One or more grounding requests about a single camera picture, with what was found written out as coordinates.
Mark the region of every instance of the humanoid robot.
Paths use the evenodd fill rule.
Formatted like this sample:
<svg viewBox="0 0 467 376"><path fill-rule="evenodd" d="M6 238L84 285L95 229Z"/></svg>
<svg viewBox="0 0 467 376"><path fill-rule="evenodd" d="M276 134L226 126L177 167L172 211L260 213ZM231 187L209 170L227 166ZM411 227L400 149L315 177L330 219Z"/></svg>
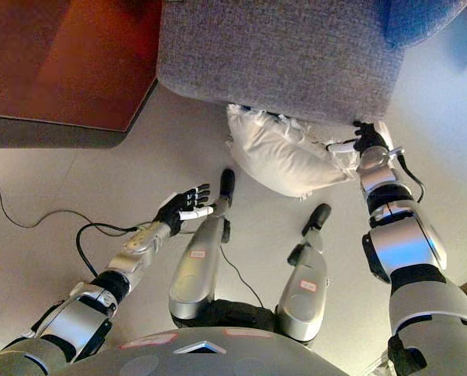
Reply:
<svg viewBox="0 0 467 376"><path fill-rule="evenodd" d="M381 122L355 123L357 174L370 214L362 244L371 272L392 285L389 358L398 375L467 375L467 297L442 273L446 252L409 188L393 166L405 168ZM235 176L227 169L210 206L208 185L175 195L154 221L141 227L89 284L51 307L0 352L0 375L341 375L306 344L324 315L328 274L320 230L331 213L319 205L289 255L294 266L274 312L215 300L221 243ZM178 329L98 353L122 300L136 288L162 241L185 219L207 215L176 268L169 311Z"/></svg>

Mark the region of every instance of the sticker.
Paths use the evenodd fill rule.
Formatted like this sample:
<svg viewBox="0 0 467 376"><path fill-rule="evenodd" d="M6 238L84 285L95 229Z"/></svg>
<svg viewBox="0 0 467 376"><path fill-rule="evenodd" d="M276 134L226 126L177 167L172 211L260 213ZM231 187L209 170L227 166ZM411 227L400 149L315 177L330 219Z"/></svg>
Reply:
<svg viewBox="0 0 467 376"><path fill-rule="evenodd" d="M176 333L148 335L143 338L135 339L125 345L119 346L119 349L130 349L132 347L142 347L150 345L164 345L178 337Z"/></svg>
<svg viewBox="0 0 467 376"><path fill-rule="evenodd" d="M317 291L317 285L309 282L308 280L302 280L299 283L299 286L307 291L315 292Z"/></svg>
<svg viewBox="0 0 467 376"><path fill-rule="evenodd" d="M260 338L272 338L272 334L268 331L261 331L259 329L245 329L231 327L225 329L226 335L231 335L233 337L260 337Z"/></svg>
<svg viewBox="0 0 467 376"><path fill-rule="evenodd" d="M190 251L190 257L192 259L203 259L205 258L206 253L207 252L204 250L195 249L193 251Z"/></svg>

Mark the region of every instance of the red label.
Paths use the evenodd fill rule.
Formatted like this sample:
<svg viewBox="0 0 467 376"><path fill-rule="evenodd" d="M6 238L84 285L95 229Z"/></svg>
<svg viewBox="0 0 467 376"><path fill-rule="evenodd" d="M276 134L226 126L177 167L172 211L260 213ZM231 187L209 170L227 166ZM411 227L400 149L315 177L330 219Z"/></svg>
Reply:
<svg viewBox="0 0 467 376"><path fill-rule="evenodd" d="M191 259L204 259L207 255L207 251L204 249L193 249L190 251L190 258Z"/></svg>
<svg viewBox="0 0 467 376"><path fill-rule="evenodd" d="M299 283L299 286L302 289L310 291L310 292L317 291L317 285L312 282L309 282L308 280L301 280L301 282Z"/></svg>

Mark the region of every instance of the silver robot leg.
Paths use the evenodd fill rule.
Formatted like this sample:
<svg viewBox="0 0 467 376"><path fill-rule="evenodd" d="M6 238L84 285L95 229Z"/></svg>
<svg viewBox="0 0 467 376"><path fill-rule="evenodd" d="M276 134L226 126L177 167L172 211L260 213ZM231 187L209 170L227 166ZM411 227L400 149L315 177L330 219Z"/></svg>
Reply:
<svg viewBox="0 0 467 376"><path fill-rule="evenodd" d="M277 326L281 333L299 342L315 338L324 316L329 279L320 228L330 213L326 204L317 207L303 230L302 242L288 258L295 269L277 306Z"/></svg>
<svg viewBox="0 0 467 376"><path fill-rule="evenodd" d="M234 186L235 174L227 169L222 174L219 198L212 205L214 212L198 228L179 260L169 289L169 311L175 319L195 319L213 301L219 246L230 236L225 217Z"/></svg>

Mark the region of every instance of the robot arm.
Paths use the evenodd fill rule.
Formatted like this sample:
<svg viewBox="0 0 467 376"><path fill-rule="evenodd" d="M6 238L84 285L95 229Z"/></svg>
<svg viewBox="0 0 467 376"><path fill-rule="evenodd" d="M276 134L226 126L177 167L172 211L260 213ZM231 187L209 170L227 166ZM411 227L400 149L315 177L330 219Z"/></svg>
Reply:
<svg viewBox="0 0 467 376"><path fill-rule="evenodd" d="M51 307L28 334L0 352L0 374L50 374L95 354L118 305L141 281L162 242L179 232L184 219L212 212L202 204L208 200L208 188L204 184L170 197L102 273L89 284L77 284L68 299Z"/></svg>
<svg viewBox="0 0 467 376"><path fill-rule="evenodd" d="M382 123L356 125L371 225L364 252L371 272L392 284L389 358L398 375L467 374L467 297L443 275L442 242L393 167L402 148L392 150Z"/></svg>

